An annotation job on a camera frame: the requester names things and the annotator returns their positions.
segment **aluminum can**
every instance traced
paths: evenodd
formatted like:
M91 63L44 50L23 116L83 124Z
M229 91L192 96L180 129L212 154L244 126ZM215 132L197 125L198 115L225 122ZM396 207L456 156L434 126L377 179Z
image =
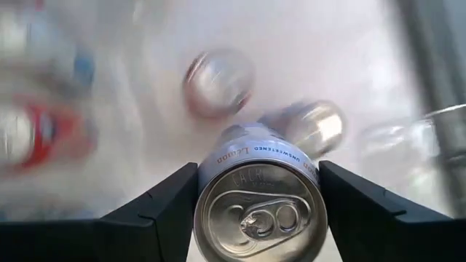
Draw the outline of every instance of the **aluminum can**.
M95 73L91 51L57 27L42 7L14 2L0 3L0 66L65 96L87 94Z
M203 52L190 66L183 84L187 107L195 116L221 119L236 114L251 96L253 64L241 52Z
M96 146L92 122L67 106L29 98L0 102L0 166L13 170L79 159Z
M194 235L207 261L311 261L327 232L317 168L260 123L225 130L199 168Z
M344 137L343 113L330 101L298 102L262 116L258 122L281 134L311 159L334 150Z

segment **pull tab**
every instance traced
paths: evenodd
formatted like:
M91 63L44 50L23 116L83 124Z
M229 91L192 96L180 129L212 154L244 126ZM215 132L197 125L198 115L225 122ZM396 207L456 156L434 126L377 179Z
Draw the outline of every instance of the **pull tab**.
M274 199L250 206L240 221L241 231L258 241L293 235L300 229L302 219L298 201L301 200Z

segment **white surface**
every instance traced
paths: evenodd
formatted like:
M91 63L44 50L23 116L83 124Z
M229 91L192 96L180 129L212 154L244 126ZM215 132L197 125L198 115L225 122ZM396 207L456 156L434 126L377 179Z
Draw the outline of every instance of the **white surface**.
M362 172L362 131L421 114L391 4L46 1L61 24L97 53L97 82L88 104L99 123L99 149L72 175L54 172L24 183L104 215L186 162L201 162L228 124L256 120L303 98L332 100L341 107L347 135L326 159ZM193 59L216 47L236 48L251 58L256 89L228 122L194 121L183 107L181 82ZM341 260L332 238L317 260ZM202 261L194 240L188 261Z

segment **blurred can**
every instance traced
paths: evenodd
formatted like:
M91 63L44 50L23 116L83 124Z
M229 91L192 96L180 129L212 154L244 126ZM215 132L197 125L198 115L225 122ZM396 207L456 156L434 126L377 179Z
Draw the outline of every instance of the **blurred can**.
M236 114L251 96L253 64L241 52L203 52L190 66L183 84L186 104L196 116L221 119Z
M0 102L0 165L33 167L51 159L81 158L95 147L95 128L65 106L29 99Z
M207 261L311 261L327 232L317 168L259 123L225 130L199 168L194 235Z
M24 2L0 2L0 66L32 75L61 95L89 92L95 71L91 52L54 25L40 6Z
M311 159L335 149L345 131L343 113L329 101L294 103L259 120L300 148Z

